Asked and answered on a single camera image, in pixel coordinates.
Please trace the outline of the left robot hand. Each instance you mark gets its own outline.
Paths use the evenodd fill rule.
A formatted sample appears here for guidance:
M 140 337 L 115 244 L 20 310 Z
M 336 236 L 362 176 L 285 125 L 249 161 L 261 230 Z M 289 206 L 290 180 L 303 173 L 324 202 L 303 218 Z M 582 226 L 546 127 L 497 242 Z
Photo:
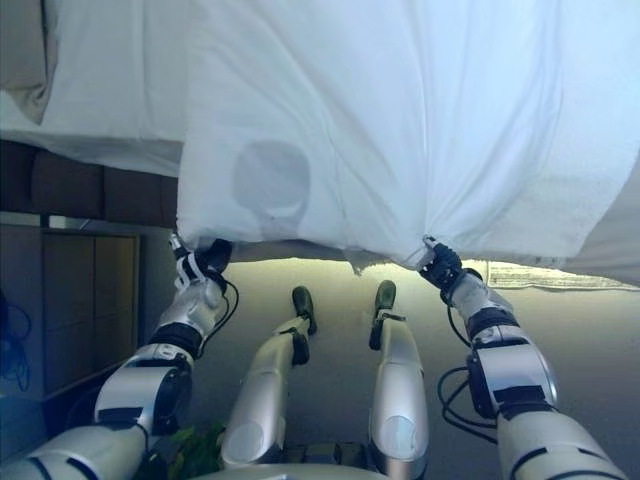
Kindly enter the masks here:
M 211 281 L 222 293 L 226 292 L 227 281 L 223 273 L 230 262 L 230 242 L 217 239 L 206 250 L 190 250 L 176 231 L 169 235 L 168 242 L 175 259 L 174 285 L 178 291 Z

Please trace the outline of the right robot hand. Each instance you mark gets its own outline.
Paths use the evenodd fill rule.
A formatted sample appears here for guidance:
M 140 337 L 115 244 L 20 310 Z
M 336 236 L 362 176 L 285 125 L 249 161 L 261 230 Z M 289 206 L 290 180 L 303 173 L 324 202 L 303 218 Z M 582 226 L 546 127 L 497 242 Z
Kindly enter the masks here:
M 448 291 L 462 274 L 462 263 L 458 254 L 432 236 L 424 236 L 426 253 L 419 264 L 423 279 L 441 291 Z

